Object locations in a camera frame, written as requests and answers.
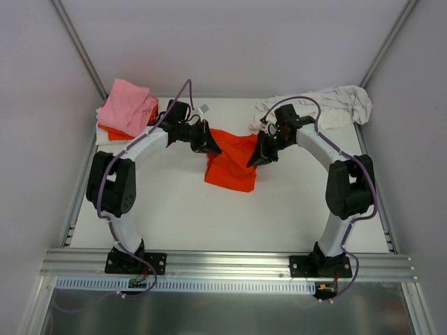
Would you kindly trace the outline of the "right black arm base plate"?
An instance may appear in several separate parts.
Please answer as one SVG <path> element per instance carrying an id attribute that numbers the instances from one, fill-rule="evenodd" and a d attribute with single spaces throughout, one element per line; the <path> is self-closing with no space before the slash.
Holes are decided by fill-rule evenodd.
<path id="1" fill-rule="evenodd" d="M 351 263 L 345 254 L 318 259 L 312 255 L 292 255 L 288 258 L 292 278 L 351 278 Z"/>

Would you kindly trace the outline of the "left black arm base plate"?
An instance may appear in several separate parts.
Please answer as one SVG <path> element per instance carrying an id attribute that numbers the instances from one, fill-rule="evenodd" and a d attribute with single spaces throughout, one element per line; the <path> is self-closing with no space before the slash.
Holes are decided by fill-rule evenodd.
<path id="1" fill-rule="evenodd" d="M 157 275 L 164 275 L 166 272 L 165 253 L 148 253 L 141 251 L 138 257 L 149 263 Z M 104 272 L 106 274 L 130 274 L 142 275 L 144 273 L 152 275 L 153 271 L 141 261 L 131 257 L 128 253 L 118 251 L 113 248 L 107 256 Z"/>

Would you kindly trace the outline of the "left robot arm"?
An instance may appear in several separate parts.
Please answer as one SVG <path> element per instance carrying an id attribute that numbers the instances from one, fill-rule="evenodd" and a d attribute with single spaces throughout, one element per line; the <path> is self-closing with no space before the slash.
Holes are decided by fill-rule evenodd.
<path id="1" fill-rule="evenodd" d="M 167 109 L 149 121 L 143 132 L 115 154 L 97 151 L 87 182 L 86 198 L 96 215 L 107 222 L 114 249 L 123 253 L 121 265 L 130 273 L 145 265 L 144 241 L 130 223 L 129 212 L 137 197 L 137 170 L 156 152 L 180 141 L 199 154 L 220 154 L 204 114 L 206 104 L 193 107 L 190 103 L 171 99 Z"/>

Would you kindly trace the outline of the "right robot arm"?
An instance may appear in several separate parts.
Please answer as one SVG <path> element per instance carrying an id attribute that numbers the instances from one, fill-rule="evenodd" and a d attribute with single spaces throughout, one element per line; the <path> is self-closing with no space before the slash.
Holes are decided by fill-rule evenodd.
<path id="1" fill-rule="evenodd" d="M 350 155 L 324 135 L 311 116 L 299 116 L 291 104 L 274 111 L 275 132 L 259 131 L 249 167 L 278 161 L 279 151 L 294 144 L 307 150 L 327 171 L 325 201 L 330 211 L 325 230 L 312 252 L 291 256 L 292 277 L 351 277 L 346 243 L 357 221 L 377 203 L 372 159 L 364 154 Z"/>

